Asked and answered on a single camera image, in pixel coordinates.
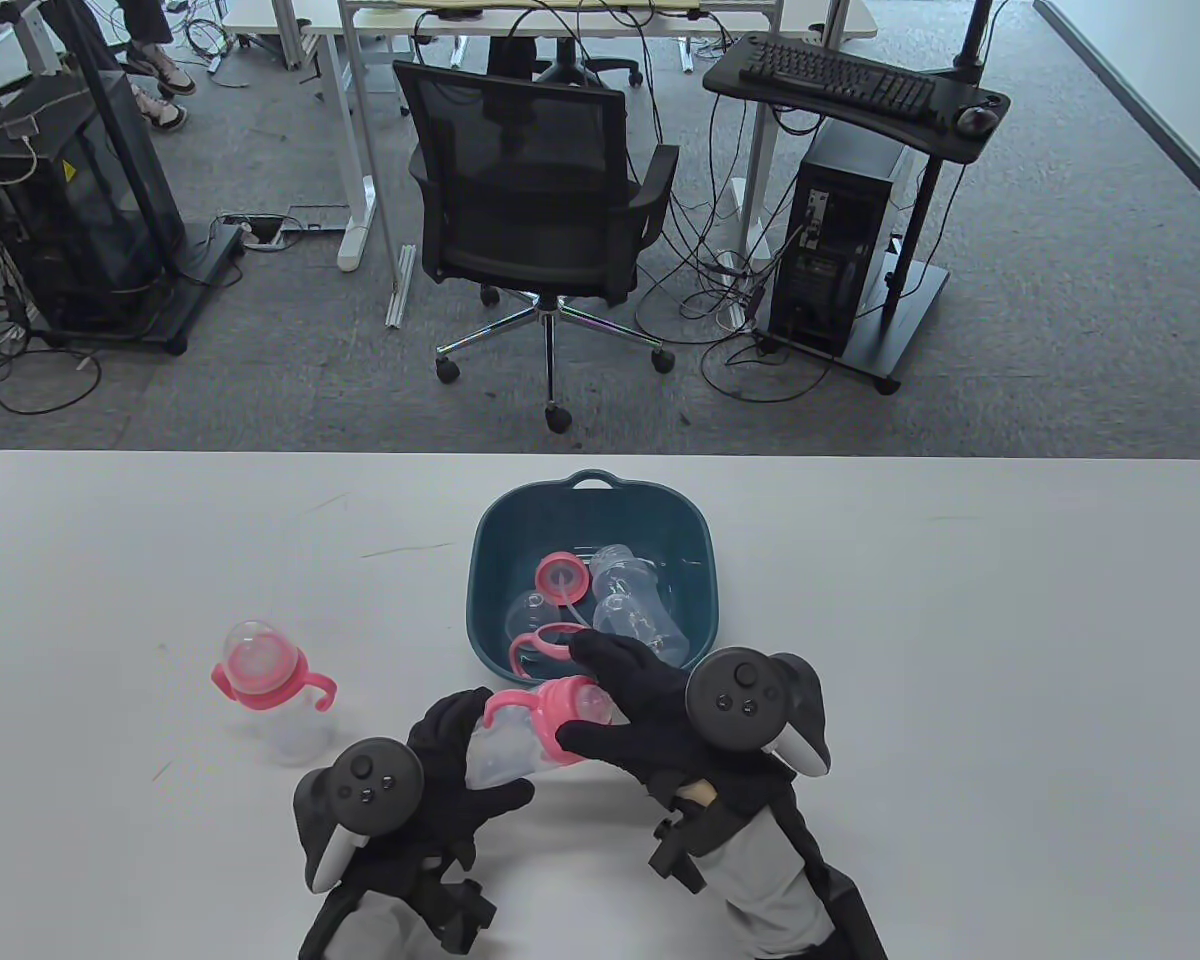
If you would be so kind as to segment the person's right hand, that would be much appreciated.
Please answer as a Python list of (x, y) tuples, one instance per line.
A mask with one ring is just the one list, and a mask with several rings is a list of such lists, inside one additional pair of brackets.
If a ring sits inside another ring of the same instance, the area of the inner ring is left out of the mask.
[(710, 746), (686, 713), (686, 672), (632, 637), (583, 630), (569, 640), (574, 662), (608, 694), (624, 722), (564, 722), (556, 740), (568, 752), (635, 776), (650, 794), (674, 792), (708, 806), (720, 800), (751, 817), (788, 785), (769, 755)]

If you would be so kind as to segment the person's left hand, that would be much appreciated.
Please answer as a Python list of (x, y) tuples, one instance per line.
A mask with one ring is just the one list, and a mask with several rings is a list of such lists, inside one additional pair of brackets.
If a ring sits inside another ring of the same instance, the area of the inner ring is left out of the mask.
[(478, 830), (532, 803), (535, 786), (528, 780), (484, 790), (467, 786), (469, 740), (491, 696), (490, 686), (454, 692), (414, 722), (406, 744), (424, 768), (420, 805), (403, 827), (358, 852), (350, 882), (402, 899), (427, 874), (443, 876), (455, 863), (468, 872), (475, 865)]

